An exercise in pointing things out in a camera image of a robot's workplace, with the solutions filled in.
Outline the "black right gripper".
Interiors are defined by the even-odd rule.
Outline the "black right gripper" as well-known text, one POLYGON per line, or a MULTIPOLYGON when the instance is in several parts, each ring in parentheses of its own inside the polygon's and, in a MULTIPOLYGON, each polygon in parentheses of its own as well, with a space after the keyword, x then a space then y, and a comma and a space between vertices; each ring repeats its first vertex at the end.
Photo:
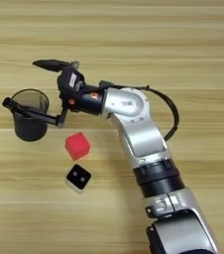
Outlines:
MULTIPOLYGON (((59 72, 72 63, 58 60, 38 60, 33 65, 54 72, 59 72)), ((93 115, 99 115, 102 111, 102 102, 104 91, 92 85, 83 86, 79 91, 70 88, 61 88, 59 98, 62 100, 62 107, 72 112, 85 112, 93 115)), ((38 118, 61 128, 64 124, 67 111, 63 110, 60 115, 51 116, 39 113, 38 118)))

